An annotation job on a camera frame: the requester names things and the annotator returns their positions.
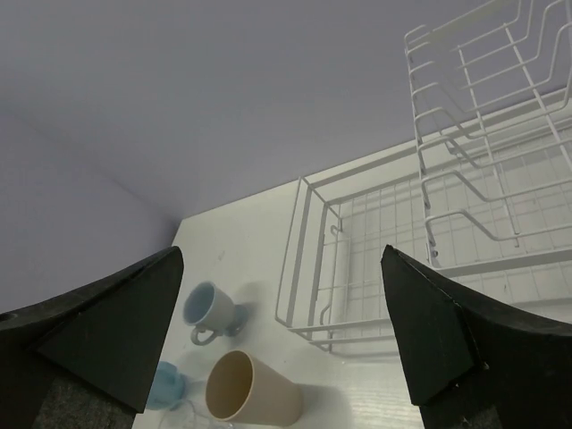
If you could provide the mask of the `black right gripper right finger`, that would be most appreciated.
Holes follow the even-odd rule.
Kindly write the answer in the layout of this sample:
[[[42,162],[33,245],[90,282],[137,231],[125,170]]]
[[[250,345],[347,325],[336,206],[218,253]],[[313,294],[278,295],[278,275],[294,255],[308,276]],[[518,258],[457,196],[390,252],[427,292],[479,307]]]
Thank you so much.
[[[426,428],[569,428],[571,326],[456,283],[391,245],[385,300]]]

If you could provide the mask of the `light blue mug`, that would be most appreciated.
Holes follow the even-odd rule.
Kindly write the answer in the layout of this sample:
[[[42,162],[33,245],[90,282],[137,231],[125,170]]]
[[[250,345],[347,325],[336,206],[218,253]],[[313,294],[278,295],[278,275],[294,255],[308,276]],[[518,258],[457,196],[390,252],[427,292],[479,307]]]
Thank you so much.
[[[185,382],[178,368],[160,361],[147,397],[146,409],[172,408],[182,399],[184,391]]]

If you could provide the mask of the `beige plastic tumbler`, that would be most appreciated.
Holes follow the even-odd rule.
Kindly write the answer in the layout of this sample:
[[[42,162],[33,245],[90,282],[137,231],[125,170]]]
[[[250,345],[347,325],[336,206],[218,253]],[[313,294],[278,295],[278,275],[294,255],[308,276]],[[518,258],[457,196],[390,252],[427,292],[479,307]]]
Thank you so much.
[[[303,413],[299,386],[239,349],[214,364],[206,381],[205,402],[215,419],[234,424],[285,427],[295,424]]]

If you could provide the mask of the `clear glass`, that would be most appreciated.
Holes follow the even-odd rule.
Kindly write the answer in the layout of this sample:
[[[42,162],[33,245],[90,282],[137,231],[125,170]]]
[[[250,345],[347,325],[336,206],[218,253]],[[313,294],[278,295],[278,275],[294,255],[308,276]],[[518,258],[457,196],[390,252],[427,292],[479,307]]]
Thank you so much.
[[[190,400],[182,400],[164,412],[160,429],[223,429],[232,424],[219,422],[207,414],[206,409]]]

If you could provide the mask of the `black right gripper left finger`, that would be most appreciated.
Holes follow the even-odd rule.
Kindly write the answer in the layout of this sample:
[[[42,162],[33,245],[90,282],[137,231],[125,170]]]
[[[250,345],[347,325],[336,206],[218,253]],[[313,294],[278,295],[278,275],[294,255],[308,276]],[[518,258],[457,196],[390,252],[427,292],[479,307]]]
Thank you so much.
[[[130,428],[144,412],[183,276],[177,246],[1,315],[3,428]]]

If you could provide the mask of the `grey footed ceramic mug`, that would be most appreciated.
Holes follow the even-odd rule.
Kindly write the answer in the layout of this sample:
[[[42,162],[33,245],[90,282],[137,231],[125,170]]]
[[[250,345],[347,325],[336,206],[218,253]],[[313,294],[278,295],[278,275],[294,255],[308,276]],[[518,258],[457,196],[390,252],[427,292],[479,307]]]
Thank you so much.
[[[248,311],[212,282],[201,282],[187,297],[183,320],[193,327],[190,340],[194,345],[206,346],[218,337],[234,337],[245,327]]]

